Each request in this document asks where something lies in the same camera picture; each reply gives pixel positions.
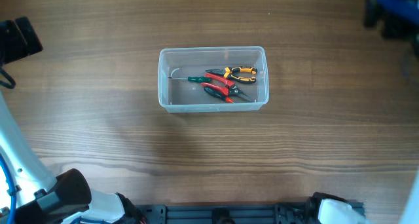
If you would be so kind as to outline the green handled screwdriver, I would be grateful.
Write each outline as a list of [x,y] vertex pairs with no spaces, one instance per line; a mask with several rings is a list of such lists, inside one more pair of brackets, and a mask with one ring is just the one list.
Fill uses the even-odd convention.
[[177,79],[177,80],[186,80],[192,83],[210,83],[211,79],[209,77],[169,77],[169,79]]

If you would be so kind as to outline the orange black pliers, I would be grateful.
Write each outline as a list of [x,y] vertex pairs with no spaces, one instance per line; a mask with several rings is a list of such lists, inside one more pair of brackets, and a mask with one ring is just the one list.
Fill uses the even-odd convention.
[[256,67],[251,66],[237,66],[225,67],[224,69],[207,69],[206,73],[218,75],[224,79],[236,81],[244,84],[256,83],[256,74],[258,70]]

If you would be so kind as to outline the red handled snips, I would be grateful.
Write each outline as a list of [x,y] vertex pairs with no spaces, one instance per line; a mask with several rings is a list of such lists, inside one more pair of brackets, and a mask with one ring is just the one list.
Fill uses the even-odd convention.
[[220,91],[220,93],[222,93],[225,96],[228,96],[230,99],[231,97],[236,96],[244,100],[245,102],[253,101],[247,94],[245,94],[241,89],[239,89],[233,81],[224,79],[221,76],[213,75],[211,73],[206,73],[204,76],[209,77],[211,79],[211,82],[200,83],[201,86],[208,86],[214,90]]

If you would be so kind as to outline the black red screwdriver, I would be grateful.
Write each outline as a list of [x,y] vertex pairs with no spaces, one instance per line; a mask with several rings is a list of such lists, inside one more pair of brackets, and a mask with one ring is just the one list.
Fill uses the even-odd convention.
[[218,98],[220,100],[223,100],[224,102],[227,103],[234,103],[232,99],[230,99],[228,96],[223,95],[222,93],[220,93],[220,91],[214,90],[208,86],[204,87],[204,91],[209,94],[210,96],[214,97],[214,98]]

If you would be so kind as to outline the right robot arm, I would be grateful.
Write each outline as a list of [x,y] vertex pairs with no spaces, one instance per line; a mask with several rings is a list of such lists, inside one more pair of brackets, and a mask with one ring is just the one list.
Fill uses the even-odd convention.
[[[402,75],[411,86],[418,88],[418,74],[411,72],[411,58],[418,58],[418,0],[365,0],[363,25],[373,28],[379,21],[385,39],[408,41],[412,50],[401,65]],[[306,203],[304,221],[321,224],[368,224],[371,220],[348,201],[325,193],[314,193]]]

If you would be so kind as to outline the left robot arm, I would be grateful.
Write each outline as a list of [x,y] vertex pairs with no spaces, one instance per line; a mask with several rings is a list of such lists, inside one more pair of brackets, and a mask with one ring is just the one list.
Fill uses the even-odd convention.
[[55,176],[28,145],[5,100],[1,100],[1,222],[147,223],[125,196],[91,189],[77,169]]

